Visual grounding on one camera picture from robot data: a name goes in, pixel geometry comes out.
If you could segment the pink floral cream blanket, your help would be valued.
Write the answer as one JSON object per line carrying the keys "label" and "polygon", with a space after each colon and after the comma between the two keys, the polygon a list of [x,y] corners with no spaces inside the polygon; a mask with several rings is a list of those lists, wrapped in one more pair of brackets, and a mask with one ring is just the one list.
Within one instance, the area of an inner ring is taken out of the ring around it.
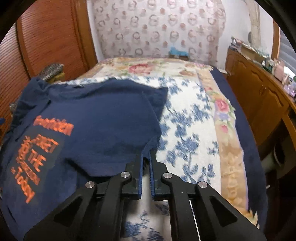
{"label": "pink floral cream blanket", "polygon": [[253,224],[248,207],[244,151],[237,135],[235,108],[219,89],[212,67],[169,58],[113,58],[99,62],[79,84],[114,77],[151,87],[167,87],[160,120],[157,160],[189,183],[206,181]]}

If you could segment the open cardboard box on sideboard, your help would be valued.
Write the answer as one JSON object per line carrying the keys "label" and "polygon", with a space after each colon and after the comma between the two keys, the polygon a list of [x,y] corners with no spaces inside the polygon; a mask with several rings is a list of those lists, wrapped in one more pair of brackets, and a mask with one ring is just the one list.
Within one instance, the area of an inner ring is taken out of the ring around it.
{"label": "open cardboard box on sideboard", "polygon": [[264,57],[258,54],[254,49],[251,49],[246,46],[241,46],[240,48],[241,55],[243,55],[245,58],[251,60],[251,61],[257,61],[261,63],[264,60]]}

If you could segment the navy blue bed sheet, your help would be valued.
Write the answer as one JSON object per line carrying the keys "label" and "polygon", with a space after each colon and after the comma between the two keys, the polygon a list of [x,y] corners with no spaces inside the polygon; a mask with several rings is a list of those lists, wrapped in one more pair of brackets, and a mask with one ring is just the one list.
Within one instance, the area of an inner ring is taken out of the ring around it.
{"label": "navy blue bed sheet", "polygon": [[235,128],[244,153],[243,162],[248,186],[248,208],[257,213],[259,228],[264,230],[268,211],[266,179],[251,127],[235,94],[222,73],[215,67],[211,70],[211,74],[221,92],[235,108]]}

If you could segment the circle-patterned sheer curtain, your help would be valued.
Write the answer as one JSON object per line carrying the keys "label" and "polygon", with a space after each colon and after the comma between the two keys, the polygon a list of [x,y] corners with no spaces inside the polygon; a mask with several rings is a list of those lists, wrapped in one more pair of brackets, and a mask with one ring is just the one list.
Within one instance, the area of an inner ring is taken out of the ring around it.
{"label": "circle-patterned sheer curtain", "polygon": [[193,62],[217,64],[226,12],[222,1],[92,1],[104,57],[167,58],[172,48]]}

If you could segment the navy blue printed t-shirt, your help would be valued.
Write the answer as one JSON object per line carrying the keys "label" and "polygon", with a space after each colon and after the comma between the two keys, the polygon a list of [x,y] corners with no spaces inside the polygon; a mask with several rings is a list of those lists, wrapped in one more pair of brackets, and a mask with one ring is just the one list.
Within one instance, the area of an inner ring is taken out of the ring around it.
{"label": "navy blue printed t-shirt", "polygon": [[11,234],[22,240],[90,178],[116,175],[156,148],[167,95],[129,79],[31,79],[1,147],[1,211]]}

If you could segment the blue floral white bedspread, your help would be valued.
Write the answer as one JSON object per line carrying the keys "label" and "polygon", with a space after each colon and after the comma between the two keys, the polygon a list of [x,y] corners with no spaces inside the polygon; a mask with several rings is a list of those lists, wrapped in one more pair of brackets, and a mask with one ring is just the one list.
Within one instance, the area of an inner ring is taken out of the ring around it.
{"label": "blue floral white bedspread", "polygon": [[[115,76],[114,85],[125,80],[156,89],[166,87],[167,98],[159,121],[161,135],[157,160],[169,172],[188,183],[206,181],[221,188],[221,165],[215,108],[203,85],[187,77]],[[151,185],[142,183],[142,198],[130,202],[123,224],[122,240],[171,240],[169,204],[149,197]]]}

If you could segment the pink bottle on sideboard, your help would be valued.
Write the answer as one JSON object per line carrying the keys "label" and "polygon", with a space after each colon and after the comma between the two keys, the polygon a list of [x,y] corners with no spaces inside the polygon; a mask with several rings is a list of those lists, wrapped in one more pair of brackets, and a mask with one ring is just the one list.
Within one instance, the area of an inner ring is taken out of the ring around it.
{"label": "pink bottle on sideboard", "polygon": [[274,77],[277,78],[279,81],[282,81],[285,72],[284,72],[285,62],[283,60],[278,60],[276,65],[274,66]]}

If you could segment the wooden sideboard cabinet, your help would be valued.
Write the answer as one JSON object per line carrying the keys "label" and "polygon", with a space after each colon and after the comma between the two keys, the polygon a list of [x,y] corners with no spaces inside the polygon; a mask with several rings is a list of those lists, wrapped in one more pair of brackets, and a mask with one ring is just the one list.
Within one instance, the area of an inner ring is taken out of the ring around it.
{"label": "wooden sideboard cabinet", "polygon": [[227,81],[251,127],[262,160],[274,157],[277,178],[295,168],[295,101],[270,73],[228,49]]}

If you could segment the black circle-patterned folded cloth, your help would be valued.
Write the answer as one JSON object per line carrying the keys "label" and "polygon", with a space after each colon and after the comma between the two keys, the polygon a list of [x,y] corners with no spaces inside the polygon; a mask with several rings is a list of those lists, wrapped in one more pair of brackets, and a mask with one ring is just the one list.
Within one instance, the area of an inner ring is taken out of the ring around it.
{"label": "black circle-patterned folded cloth", "polygon": [[62,81],[65,78],[64,65],[60,63],[48,65],[38,74],[38,77],[47,83]]}

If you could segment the tied beige window curtain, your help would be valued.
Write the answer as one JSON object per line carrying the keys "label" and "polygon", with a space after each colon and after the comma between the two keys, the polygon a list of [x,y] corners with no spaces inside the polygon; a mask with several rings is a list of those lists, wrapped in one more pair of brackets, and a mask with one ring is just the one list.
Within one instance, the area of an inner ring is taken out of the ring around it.
{"label": "tied beige window curtain", "polygon": [[245,3],[248,8],[251,22],[251,45],[254,48],[259,48],[261,46],[259,5],[254,0],[245,0]]}

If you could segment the grey zebra window blind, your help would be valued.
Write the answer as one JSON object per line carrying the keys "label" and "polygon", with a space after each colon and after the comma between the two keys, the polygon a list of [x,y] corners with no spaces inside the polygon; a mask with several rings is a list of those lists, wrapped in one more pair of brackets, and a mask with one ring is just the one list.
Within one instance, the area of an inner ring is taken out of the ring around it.
{"label": "grey zebra window blind", "polygon": [[295,74],[295,51],[282,30],[280,30],[279,58]]}

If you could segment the brown louvered wardrobe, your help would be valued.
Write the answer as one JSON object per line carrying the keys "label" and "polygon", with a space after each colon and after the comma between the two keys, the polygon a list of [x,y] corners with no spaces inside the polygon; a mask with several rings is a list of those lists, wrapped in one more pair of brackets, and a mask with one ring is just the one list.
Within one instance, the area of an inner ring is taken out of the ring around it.
{"label": "brown louvered wardrobe", "polygon": [[35,1],[1,42],[1,137],[11,124],[10,103],[52,63],[73,80],[97,63],[86,1]]}

